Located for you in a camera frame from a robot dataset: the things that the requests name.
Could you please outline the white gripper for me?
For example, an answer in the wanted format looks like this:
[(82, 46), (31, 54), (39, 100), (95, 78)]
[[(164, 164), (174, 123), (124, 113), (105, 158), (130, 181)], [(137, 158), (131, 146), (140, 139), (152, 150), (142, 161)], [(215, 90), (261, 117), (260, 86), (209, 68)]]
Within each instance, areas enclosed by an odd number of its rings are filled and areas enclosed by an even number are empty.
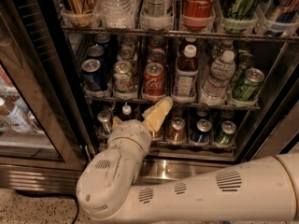
[(112, 120), (114, 130), (108, 138), (107, 147), (121, 147), (122, 144), (130, 149), (136, 147), (137, 157), (143, 160), (150, 150), (152, 140), (150, 132), (160, 130), (172, 106), (173, 100), (170, 97), (164, 97), (144, 111), (142, 114), (144, 123), (136, 119), (122, 122), (119, 117), (114, 116)]

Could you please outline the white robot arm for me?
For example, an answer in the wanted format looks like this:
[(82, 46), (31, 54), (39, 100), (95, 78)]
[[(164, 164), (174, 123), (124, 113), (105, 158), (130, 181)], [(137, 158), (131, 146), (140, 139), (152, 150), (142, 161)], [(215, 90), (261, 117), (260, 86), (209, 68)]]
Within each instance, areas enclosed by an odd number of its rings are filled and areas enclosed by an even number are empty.
[(172, 99), (164, 97), (144, 112), (142, 120), (119, 124), (107, 140), (107, 149), (97, 154), (80, 176), (78, 202), (94, 224), (298, 218), (299, 153), (138, 186), (151, 134), (161, 128), (172, 105)]

